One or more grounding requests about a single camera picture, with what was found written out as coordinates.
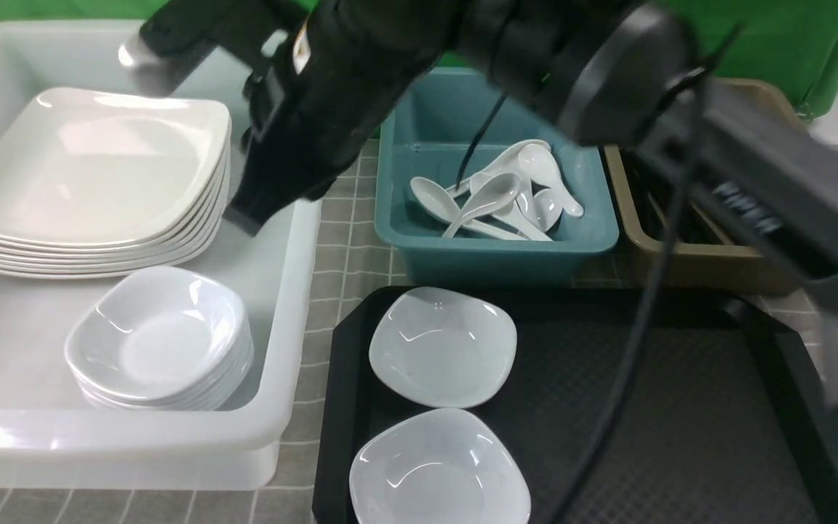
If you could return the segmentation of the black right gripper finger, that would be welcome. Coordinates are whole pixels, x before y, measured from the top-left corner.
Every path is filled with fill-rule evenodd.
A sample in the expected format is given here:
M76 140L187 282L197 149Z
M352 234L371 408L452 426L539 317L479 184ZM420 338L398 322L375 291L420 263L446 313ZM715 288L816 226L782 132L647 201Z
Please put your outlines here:
M249 237L256 237L277 213L303 195L303 176L296 170L271 170L247 164L223 219Z

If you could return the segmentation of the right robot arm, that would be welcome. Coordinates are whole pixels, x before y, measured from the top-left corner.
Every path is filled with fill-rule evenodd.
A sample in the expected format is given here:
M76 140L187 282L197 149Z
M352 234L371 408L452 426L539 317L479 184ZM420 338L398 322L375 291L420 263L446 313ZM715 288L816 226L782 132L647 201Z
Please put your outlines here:
M686 21L642 1L236 1L209 33L252 70L245 176L256 235L322 197L407 87L452 51L582 146L637 153L771 258L825 312L838 412L838 151L720 87Z

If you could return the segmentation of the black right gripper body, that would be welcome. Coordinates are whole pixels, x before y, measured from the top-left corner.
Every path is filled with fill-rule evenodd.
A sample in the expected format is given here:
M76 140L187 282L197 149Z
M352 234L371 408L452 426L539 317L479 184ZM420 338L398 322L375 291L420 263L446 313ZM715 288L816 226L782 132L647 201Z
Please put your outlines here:
M323 198L366 140L447 51L482 63L505 1L320 1L244 95L246 164L296 170Z

